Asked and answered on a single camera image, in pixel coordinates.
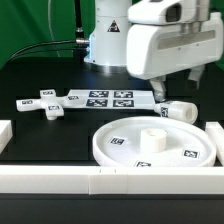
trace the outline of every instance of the white plastic piece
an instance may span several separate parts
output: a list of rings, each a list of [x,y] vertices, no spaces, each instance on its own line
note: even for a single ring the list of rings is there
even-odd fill
[[[20,112],[38,110],[41,108],[41,101],[36,99],[17,100],[16,106]]]
[[[57,117],[64,116],[64,110],[58,103],[47,103],[45,106],[45,112],[48,120],[55,120]]]
[[[0,193],[224,194],[222,167],[0,166]]]
[[[142,153],[141,131],[167,132],[166,150]],[[206,133],[184,122],[159,117],[120,119],[101,127],[93,137],[93,155],[101,166],[193,167],[213,166],[216,149]]]
[[[127,172],[119,168],[101,168],[89,176],[89,194],[126,194]]]
[[[166,149],[167,132],[148,128],[141,131],[140,148],[143,154],[159,153]]]
[[[159,103],[155,105],[154,110],[161,117],[168,117],[189,124],[193,124],[198,117],[198,109],[195,104],[181,101]]]
[[[155,91],[161,92],[161,93],[166,91],[164,82],[165,82],[165,80],[164,81],[155,80],[155,79],[150,80],[150,84],[152,85],[152,88]]]
[[[45,109],[49,120],[63,116],[63,108],[88,108],[88,109],[143,109],[154,110],[163,117],[194,123],[197,119],[197,107],[194,104],[174,102],[155,105],[152,91],[136,90],[70,90],[68,96],[57,97],[54,90],[42,90],[41,99],[17,100],[19,111]],[[166,107],[167,116],[161,112]]]
[[[49,98],[49,97],[56,97],[56,92],[55,92],[54,89],[41,90],[40,91],[40,97],[42,99]]]
[[[200,32],[183,35],[181,30],[181,24],[133,25],[127,38],[128,72],[140,79],[152,79],[221,58],[221,13],[212,13],[209,21],[202,22]]]
[[[127,194],[224,194],[224,172],[213,168],[128,169]]]
[[[1,193],[88,194],[94,167],[0,166]]]
[[[78,96],[83,100],[82,104],[70,108],[153,110],[155,106],[152,91],[72,89],[69,96]]]
[[[197,88],[199,88],[199,82],[203,72],[205,70],[205,65],[197,66],[191,69],[188,80],[192,80],[197,83]]]
[[[0,153],[8,144],[9,140],[12,138],[12,125],[11,121],[2,120],[0,121]]]
[[[207,122],[205,132],[217,148],[217,157],[224,166],[224,130],[218,122]]]
[[[148,1],[143,0],[133,5],[128,10],[128,19],[132,23],[152,24],[152,25],[167,25],[172,23],[192,22],[196,17],[197,0],[163,0],[163,1]],[[174,5],[180,5],[180,19],[174,22],[166,20],[168,9]]]

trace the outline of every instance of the black table surface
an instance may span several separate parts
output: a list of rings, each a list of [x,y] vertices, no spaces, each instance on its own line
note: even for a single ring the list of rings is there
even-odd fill
[[[187,85],[189,71],[168,75],[167,99],[198,106],[196,126],[224,117],[224,72],[206,66],[199,90]],[[151,90],[127,73],[105,75],[68,58],[20,59],[0,72],[0,119],[12,120],[13,138],[0,164],[97,166],[92,137],[102,125],[126,117],[157,116],[146,110],[65,109],[47,120],[44,110],[18,112],[17,99],[40,98],[40,90]],[[1,223],[222,223],[222,195],[0,195]]]

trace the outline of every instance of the black cable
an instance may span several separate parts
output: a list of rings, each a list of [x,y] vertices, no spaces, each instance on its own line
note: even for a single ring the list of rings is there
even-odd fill
[[[53,52],[53,51],[73,51],[74,50],[86,50],[86,48],[81,48],[81,47],[75,47],[75,48],[62,48],[62,49],[51,49],[51,50],[39,50],[39,51],[28,51],[28,52],[22,52],[19,54],[16,54],[14,57],[10,57],[3,65],[2,69],[11,61],[14,59],[27,55],[27,54],[35,54],[35,53],[43,53],[43,52]]]
[[[84,37],[84,31],[82,28],[82,15],[81,15],[81,5],[80,0],[74,0],[75,4],[75,18],[76,18],[76,38],[83,38]]]
[[[44,43],[30,45],[28,47],[22,48],[21,50],[15,52],[13,55],[10,56],[10,58],[8,60],[10,60],[11,58],[14,58],[17,54],[21,54],[21,53],[28,51],[30,49],[33,49],[33,48],[44,47],[44,46],[53,46],[53,45],[63,45],[63,44],[74,44],[74,43],[76,43],[76,40],[51,41],[51,42],[44,42]]]

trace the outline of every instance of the round tray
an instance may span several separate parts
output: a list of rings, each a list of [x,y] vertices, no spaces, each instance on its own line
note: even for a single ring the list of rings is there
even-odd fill
[[[141,131],[147,128],[167,132],[165,151],[142,152]],[[101,166],[213,166],[216,148],[207,134],[193,125],[160,117],[133,117],[101,127],[93,137],[93,155]]]

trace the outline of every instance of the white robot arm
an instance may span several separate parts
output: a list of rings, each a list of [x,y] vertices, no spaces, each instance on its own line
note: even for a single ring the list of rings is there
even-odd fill
[[[209,0],[142,0],[128,10],[133,25],[127,38],[127,70],[149,79],[159,101],[165,97],[165,75],[192,69],[198,81],[204,64],[223,53],[223,21],[211,13]]]

